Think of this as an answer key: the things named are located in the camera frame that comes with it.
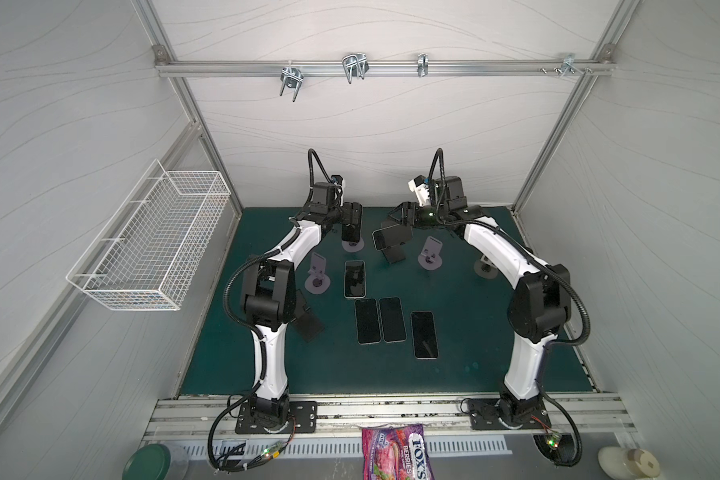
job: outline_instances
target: smartphone screen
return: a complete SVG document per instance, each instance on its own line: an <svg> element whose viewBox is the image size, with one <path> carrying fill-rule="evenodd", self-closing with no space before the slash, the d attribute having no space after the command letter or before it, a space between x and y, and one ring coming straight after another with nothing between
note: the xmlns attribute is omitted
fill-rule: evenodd
<svg viewBox="0 0 720 480"><path fill-rule="evenodd" d="M360 345L379 343L382 333L378 329L378 311L375 298L355 300L355 321L358 327Z"/></svg>
<svg viewBox="0 0 720 480"><path fill-rule="evenodd" d="M344 296L346 298L363 298L365 296L364 261L349 260L344 264Z"/></svg>
<svg viewBox="0 0 720 480"><path fill-rule="evenodd" d="M432 312L411 312L413 354L417 359L438 358L438 338L434 334Z"/></svg>
<svg viewBox="0 0 720 480"><path fill-rule="evenodd" d="M405 340L405 322L403 307L396 296L382 298L378 301L378 310L382 314L382 331L385 342L402 342Z"/></svg>
<svg viewBox="0 0 720 480"><path fill-rule="evenodd" d="M413 239L413 229L410 226L393 225L373 232L373 245L376 250L401 245L411 239Z"/></svg>

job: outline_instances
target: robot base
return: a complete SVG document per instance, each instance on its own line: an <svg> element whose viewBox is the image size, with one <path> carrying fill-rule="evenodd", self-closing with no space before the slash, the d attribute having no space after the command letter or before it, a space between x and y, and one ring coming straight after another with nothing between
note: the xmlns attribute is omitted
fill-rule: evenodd
<svg viewBox="0 0 720 480"><path fill-rule="evenodd" d="M296 419L296 433L315 433L317 424L317 402L290 402L288 417ZM290 433L293 429L291 420L285 425L276 428L265 428L258 424L258 419L251 412L248 402L240 405L240 412L237 414L237 425L235 433L248 435L252 433Z"/></svg>
<svg viewBox="0 0 720 480"><path fill-rule="evenodd" d="M520 426L506 424L499 414L499 398L467 398L465 403L469 412L469 424L473 430L506 430L508 428L513 430L536 430L543 428L533 419ZM547 426L550 424L543 403L540 403L538 408L535 408L529 414L535 416Z"/></svg>

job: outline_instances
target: candy bag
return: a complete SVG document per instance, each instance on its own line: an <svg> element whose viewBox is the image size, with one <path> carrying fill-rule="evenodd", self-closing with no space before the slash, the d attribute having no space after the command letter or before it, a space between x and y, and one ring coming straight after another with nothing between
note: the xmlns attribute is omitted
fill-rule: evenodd
<svg viewBox="0 0 720 480"><path fill-rule="evenodd" d="M363 480L434 480L422 425L364 428Z"/></svg>

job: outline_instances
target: green mat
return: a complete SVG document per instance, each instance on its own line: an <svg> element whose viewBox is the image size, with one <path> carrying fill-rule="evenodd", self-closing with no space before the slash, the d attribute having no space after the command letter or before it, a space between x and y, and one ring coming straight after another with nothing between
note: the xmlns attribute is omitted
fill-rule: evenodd
<svg viewBox="0 0 720 480"><path fill-rule="evenodd" d="M506 231L520 239L505 208L487 208ZM310 343L288 329L286 372L291 393L392 393L496 391L509 368L513 332L506 311L512 289L500 274L494 280L473 271L480 253L445 230L414 230L403 246L406 260L389 265L374 250L371 232L380 227L389 208L365 208L362 235L365 248L344 251L340 227L314 249L328 259L331 286L322 295L304 289L309 256L296 271L296 287L304 292L313 312L326 329ZM246 208L221 281L181 387L184 395L229 395L253 384L253 340L249 331L228 320L221 298L231 274L250 254L261 254L288 234L288 216L296 208ZM443 242L443 265L435 271L421 268L416 257L427 236ZM344 298L344 263L364 260L367 298L399 296L408 339L398 343L360 345L355 329L355 305ZM240 280L231 295L240 311ZM411 312L434 313L440 357L418 360L413 354ZM551 353L544 379L547 390L591 391L589 380L572 349Z"/></svg>

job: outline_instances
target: white wire basket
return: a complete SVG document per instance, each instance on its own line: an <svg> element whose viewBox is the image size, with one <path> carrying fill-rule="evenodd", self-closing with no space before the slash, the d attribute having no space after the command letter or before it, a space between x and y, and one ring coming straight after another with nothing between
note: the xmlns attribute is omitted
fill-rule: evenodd
<svg viewBox="0 0 720 480"><path fill-rule="evenodd" d="M166 171L155 160L131 199L137 191L146 194L120 206L67 280L110 310L178 310L230 188L218 171Z"/></svg>

